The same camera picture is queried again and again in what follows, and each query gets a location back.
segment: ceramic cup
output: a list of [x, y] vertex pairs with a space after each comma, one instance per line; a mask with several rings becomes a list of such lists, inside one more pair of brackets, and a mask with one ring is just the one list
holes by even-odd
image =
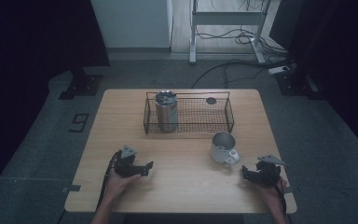
[[217, 162], [235, 164], [240, 156], [234, 147], [235, 139], [231, 133], [216, 133], [212, 138], [211, 157]]

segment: white wall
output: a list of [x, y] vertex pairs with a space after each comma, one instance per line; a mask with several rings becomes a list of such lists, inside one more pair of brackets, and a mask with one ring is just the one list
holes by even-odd
[[91, 0], [107, 48], [169, 48], [172, 0]]

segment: power strip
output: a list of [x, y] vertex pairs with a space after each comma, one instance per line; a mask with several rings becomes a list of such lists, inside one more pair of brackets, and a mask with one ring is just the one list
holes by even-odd
[[282, 66], [282, 67], [271, 68], [268, 70], [268, 73], [270, 75], [277, 75], [280, 73], [288, 73], [289, 71], [290, 68], [288, 66]]

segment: person's hand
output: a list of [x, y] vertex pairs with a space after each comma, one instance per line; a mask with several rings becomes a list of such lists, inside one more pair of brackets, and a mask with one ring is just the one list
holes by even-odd
[[106, 198], [109, 201], [113, 201], [130, 183], [140, 179], [141, 177], [141, 175], [133, 175], [127, 178], [123, 178], [116, 174], [115, 169], [111, 169], [103, 198]]
[[[287, 185], [287, 181], [284, 179], [280, 179], [277, 183], [278, 188], [284, 194], [283, 190]], [[266, 188], [264, 186], [254, 184], [255, 188], [260, 193], [261, 199], [266, 204], [272, 219], [273, 223], [281, 224], [286, 223], [285, 216], [283, 214], [283, 208], [281, 204], [281, 200], [279, 198], [278, 192], [275, 188]]]

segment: wire basket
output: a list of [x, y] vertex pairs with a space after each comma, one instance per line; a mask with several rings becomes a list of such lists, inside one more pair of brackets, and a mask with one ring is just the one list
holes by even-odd
[[[160, 129], [156, 109], [157, 92], [147, 92], [144, 126], [146, 133], [166, 133]], [[232, 132], [232, 115], [229, 91], [176, 93], [178, 123], [169, 133]]]

